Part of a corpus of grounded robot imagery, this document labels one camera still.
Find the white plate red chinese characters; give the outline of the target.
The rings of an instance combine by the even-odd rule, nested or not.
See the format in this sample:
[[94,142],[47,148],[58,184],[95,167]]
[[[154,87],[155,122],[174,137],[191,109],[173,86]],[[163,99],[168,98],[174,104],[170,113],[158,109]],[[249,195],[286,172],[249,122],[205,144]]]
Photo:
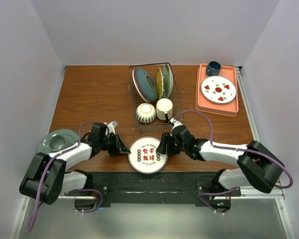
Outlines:
[[128,154],[131,167],[142,174],[161,171],[168,161],[168,156],[158,153],[159,144],[160,140],[151,136],[141,137],[133,142]]

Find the black wire dish rack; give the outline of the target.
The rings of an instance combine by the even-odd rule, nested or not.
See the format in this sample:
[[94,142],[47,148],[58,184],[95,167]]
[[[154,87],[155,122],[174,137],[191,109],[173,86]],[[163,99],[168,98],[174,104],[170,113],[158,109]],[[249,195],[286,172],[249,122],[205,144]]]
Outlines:
[[[135,123],[136,128],[138,128],[140,130],[140,132],[142,132],[142,133],[150,132],[150,131],[165,130],[165,129],[168,128],[168,123],[166,123],[165,121],[162,121],[158,118],[155,118],[155,120],[150,122],[150,123],[142,123],[142,122],[137,120],[137,118],[136,118],[136,109],[140,104],[146,103],[146,102],[140,97],[140,95],[138,94],[138,92],[137,92],[137,90],[134,86],[133,79],[132,79],[132,71],[135,68],[144,69],[145,71],[148,72],[148,74],[152,77],[152,79],[154,80],[154,82],[156,84],[157,69],[161,68],[161,70],[163,71],[163,67],[164,67],[165,64],[170,65],[170,67],[172,69],[171,64],[167,63],[167,62],[142,64],[142,65],[132,65],[132,66],[129,67],[129,71],[131,73],[131,83],[130,83],[131,90],[130,90],[130,92],[131,92],[131,104],[132,104],[132,109],[133,109],[134,123]],[[169,99],[173,103],[173,115],[176,115],[176,114],[182,112],[181,100],[180,100],[180,96],[179,96],[179,92],[178,92],[178,88],[177,88],[174,73],[173,73],[173,89],[172,89],[172,92],[169,96]]]

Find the yellow green ribbed plate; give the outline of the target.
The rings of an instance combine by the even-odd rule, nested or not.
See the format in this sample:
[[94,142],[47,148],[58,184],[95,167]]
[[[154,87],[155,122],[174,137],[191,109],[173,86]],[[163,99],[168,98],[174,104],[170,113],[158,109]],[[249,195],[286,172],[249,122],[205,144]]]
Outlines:
[[156,73],[156,88],[157,88],[157,97],[160,100],[160,99],[163,98],[163,92],[164,92],[164,88],[163,88],[163,74],[162,74],[161,68],[157,69],[157,73]]

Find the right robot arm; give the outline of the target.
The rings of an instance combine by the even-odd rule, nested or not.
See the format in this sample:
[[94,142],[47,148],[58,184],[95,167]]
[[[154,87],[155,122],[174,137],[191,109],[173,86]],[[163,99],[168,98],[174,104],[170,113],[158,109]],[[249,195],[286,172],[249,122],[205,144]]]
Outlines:
[[195,138],[182,124],[174,125],[170,133],[163,133],[157,148],[160,155],[184,152],[193,160],[218,161],[236,166],[221,169],[204,186],[207,195],[224,195],[233,188],[252,186],[262,193],[270,193],[283,172],[283,163],[258,141],[229,145]]

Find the mint green flower plate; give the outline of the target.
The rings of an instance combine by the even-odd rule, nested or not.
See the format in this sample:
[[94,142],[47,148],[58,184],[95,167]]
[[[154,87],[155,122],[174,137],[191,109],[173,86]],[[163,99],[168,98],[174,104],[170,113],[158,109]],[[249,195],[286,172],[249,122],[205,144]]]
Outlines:
[[173,72],[170,65],[165,64],[162,71],[163,75],[163,98],[169,98],[173,89]]

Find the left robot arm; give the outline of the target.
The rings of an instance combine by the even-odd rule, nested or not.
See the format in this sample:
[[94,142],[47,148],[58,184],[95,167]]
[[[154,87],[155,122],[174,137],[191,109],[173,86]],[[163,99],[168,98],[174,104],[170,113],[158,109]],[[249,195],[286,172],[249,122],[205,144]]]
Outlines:
[[35,154],[20,183],[19,192],[48,205],[60,195],[74,190],[81,195],[89,195],[93,191],[93,183],[88,174],[82,171],[68,173],[67,170],[93,158],[100,151],[106,151],[110,156],[130,154],[115,131],[116,121],[91,124],[90,132],[81,135],[72,146],[55,153]]

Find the dark blue plate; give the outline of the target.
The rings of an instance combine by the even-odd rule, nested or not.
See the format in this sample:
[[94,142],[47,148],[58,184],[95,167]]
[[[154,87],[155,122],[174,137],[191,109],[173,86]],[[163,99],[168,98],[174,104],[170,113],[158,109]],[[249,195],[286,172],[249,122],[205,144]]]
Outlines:
[[135,68],[132,71],[132,79],[138,94],[145,102],[155,103],[158,100],[156,84],[147,71]]

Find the cream ceramic mug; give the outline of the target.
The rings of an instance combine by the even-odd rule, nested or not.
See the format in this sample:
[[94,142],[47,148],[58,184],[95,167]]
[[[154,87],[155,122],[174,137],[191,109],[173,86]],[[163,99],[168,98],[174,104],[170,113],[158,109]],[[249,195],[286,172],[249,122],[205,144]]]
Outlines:
[[172,118],[173,103],[170,99],[163,98],[156,103],[156,117],[162,121],[168,121]]

